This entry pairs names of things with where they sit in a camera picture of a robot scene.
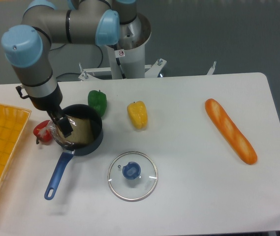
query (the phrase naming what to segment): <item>green bell pepper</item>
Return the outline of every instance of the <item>green bell pepper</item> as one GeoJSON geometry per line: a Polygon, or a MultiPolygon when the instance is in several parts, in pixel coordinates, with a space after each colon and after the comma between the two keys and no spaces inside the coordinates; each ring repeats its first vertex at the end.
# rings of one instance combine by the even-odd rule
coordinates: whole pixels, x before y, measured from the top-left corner
{"type": "Polygon", "coordinates": [[[94,108],[100,117],[105,114],[107,108],[107,97],[103,92],[92,90],[87,97],[89,106],[94,108]]]}

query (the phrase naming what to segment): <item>pot lid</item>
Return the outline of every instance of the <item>pot lid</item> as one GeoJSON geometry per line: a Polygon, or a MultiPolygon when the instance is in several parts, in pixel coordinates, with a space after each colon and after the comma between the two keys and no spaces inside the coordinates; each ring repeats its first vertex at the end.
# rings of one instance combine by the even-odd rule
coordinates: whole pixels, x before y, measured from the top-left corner
{"type": "Polygon", "coordinates": [[[147,155],[130,151],[119,155],[108,170],[108,184],[120,199],[135,202],[148,197],[157,184],[157,167],[147,155]]]}

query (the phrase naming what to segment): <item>warning sticker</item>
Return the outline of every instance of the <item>warning sticker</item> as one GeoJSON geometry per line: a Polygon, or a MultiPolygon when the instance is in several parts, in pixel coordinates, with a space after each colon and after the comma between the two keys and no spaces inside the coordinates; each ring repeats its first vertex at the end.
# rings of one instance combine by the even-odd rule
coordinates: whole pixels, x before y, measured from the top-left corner
{"type": "Polygon", "coordinates": [[[115,56],[116,58],[124,57],[125,56],[124,50],[123,49],[115,50],[115,56]]]}

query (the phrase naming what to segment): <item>baguette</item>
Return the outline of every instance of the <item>baguette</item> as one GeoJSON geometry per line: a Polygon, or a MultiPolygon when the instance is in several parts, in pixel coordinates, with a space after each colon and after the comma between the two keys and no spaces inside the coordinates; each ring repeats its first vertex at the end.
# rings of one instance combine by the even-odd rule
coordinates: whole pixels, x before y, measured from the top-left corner
{"type": "Polygon", "coordinates": [[[205,102],[205,110],[234,151],[246,164],[252,165],[257,162],[257,154],[250,142],[240,132],[224,108],[214,99],[205,102]]]}

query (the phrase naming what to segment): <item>red bell pepper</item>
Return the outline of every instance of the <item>red bell pepper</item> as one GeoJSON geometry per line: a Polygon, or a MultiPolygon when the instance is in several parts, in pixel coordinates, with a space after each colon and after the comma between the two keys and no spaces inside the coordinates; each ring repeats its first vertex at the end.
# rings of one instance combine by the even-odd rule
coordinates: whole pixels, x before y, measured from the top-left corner
{"type": "Polygon", "coordinates": [[[37,137],[36,144],[39,144],[39,140],[43,143],[47,143],[52,140],[50,130],[47,128],[49,120],[45,120],[35,127],[33,134],[37,137]]]}

